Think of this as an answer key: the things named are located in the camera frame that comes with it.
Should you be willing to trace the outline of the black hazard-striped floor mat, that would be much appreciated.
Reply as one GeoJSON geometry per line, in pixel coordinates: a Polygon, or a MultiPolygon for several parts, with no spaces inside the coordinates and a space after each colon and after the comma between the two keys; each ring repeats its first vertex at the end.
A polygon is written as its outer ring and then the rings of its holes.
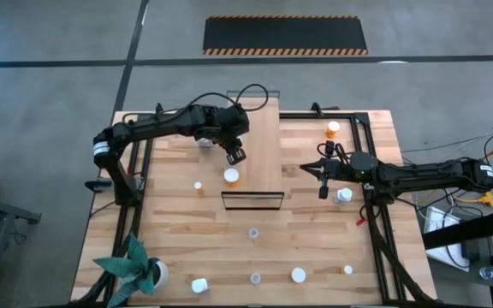
{"type": "Polygon", "coordinates": [[[211,15],[206,56],[366,56],[356,15],[211,15]]]}

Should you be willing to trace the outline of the green artificial plant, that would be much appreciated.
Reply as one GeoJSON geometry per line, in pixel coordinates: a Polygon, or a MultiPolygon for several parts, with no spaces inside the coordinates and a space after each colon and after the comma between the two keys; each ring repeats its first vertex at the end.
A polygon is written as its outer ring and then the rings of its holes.
{"type": "Polygon", "coordinates": [[[128,254],[125,258],[94,259],[96,265],[122,280],[122,285],[111,296],[106,308],[116,308],[137,291],[145,295],[154,294],[157,271],[147,256],[144,244],[134,234],[130,234],[128,239],[128,254]]]}

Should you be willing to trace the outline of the black side bracket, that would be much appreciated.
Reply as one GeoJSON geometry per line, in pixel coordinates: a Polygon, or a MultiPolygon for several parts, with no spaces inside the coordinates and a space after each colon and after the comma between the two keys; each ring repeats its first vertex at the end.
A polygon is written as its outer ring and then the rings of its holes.
{"type": "Polygon", "coordinates": [[[93,181],[86,181],[84,186],[94,193],[100,193],[104,191],[111,191],[113,187],[113,181],[106,178],[97,178],[93,181]]]}

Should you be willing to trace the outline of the medium amber pill bottle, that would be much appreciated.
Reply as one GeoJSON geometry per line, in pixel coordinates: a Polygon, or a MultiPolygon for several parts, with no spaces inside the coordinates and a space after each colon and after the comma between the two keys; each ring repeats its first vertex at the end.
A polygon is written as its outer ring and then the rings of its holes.
{"type": "Polygon", "coordinates": [[[336,134],[339,132],[341,126],[340,123],[337,121],[330,121],[327,125],[327,128],[325,130],[325,138],[326,139],[333,139],[336,134]]]}

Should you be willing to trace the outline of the yellow power connector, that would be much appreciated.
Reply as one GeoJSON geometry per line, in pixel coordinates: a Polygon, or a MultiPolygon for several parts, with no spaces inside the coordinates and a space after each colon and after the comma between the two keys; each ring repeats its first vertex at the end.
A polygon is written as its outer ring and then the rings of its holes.
{"type": "Polygon", "coordinates": [[[468,204],[483,204],[488,207],[493,207],[493,194],[491,192],[486,192],[476,199],[464,199],[454,197],[455,201],[468,204]]]}

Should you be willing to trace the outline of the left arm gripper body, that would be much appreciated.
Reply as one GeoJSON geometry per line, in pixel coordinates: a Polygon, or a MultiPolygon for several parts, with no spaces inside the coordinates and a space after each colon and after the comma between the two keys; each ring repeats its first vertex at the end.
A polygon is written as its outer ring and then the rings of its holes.
{"type": "Polygon", "coordinates": [[[227,108],[220,108],[217,112],[217,124],[220,128],[217,143],[225,150],[240,148],[238,138],[249,132],[249,119],[242,106],[233,104],[227,108]]]}

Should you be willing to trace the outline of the wooden shelf with black frame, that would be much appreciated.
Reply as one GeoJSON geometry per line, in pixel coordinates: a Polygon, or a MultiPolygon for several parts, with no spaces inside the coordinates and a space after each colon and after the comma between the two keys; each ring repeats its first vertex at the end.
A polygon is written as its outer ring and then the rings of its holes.
{"type": "Polygon", "coordinates": [[[249,132],[240,140],[246,159],[233,168],[240,172],[237,187],[225,186],[226,210],[279,210],[286,197],[282,181],[279,94],[260,90],[231,92],[247,110],[249,132]]]}

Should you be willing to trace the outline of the white power box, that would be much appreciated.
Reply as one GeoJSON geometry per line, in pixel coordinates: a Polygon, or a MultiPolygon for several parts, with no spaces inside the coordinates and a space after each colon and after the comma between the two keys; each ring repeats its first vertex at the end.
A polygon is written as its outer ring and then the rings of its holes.
{"type": "MultiPolygon", "coordinates": [[[[431,206],[429,212],[425,215],[424,233],[437,231],[440,228],[446,228],[460,223],[460,219],[444,210],[439,210],[431,206]]],[[[425,251],[428,258],[450,265],[458,270],[468,272],[471,262],[462,256],[461,244],[442,246],[425,251]]]]}

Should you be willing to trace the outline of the white plant pot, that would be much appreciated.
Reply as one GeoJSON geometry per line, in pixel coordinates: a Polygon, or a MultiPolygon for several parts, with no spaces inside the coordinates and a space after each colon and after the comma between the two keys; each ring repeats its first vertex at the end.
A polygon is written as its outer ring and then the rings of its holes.
{"type": "Polygon", "coordinates": [[[153,292],[163,288],[169,279],[169,268],[159,258],[150,258],[149,266],[153,272],[153,292]]]}

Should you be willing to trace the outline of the black metal table frame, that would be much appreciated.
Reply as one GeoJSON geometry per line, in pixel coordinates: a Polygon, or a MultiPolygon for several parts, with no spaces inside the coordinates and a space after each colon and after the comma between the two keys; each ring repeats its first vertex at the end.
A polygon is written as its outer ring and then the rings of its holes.
{"type": "Polygon", "coordinates": [[[375,153],[399,163],[400,149],[391,114],[366,112],[290,111],[280,114],[282,181],[286,197],[279,210],[226,210],[222,201],[226,158],[214,146],[202,151],[191,138],[160,137],[150,155],[139,239],[151,257],[169,268],[165,286],[153,295],[135,293],[137,306],[314,306],[379,305],[382,293],[408,298],[386,258],[374,258],[367,222],[361,218],[364,190],[353,185],[353,199],[335,204],[318,197],[319,184],[300,169],[318,160],[330,121],[340,123],[336,142],[347,151],[375,153]],[[194,183],[205,189],[198,195],[194,183]],[[259,230],[256,241],[250,228],[259,230]],[[339,268],[350,265],[353,273],[339,268]],[[292,281],[301,267],[306,281],[292,281]],[[250,276],[261,275],[253,285],[250,276]],[[206,292],[196,294],[191,282],[205,278],[206,292]]]}

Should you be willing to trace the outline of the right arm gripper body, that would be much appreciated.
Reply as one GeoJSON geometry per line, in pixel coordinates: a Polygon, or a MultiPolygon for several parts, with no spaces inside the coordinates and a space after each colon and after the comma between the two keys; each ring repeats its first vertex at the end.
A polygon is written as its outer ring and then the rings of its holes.
{"type": "Polygon", "coordinates": [[[340,143],[320,144],[324,149],[319,151],[323,156],[321,174],[318,177],[321,183],[318,197],[327,199],[329,195],[328,181],[337,181],[341,179],[341,172],[350,164],[349,153],[345,152],[340,143]]]}

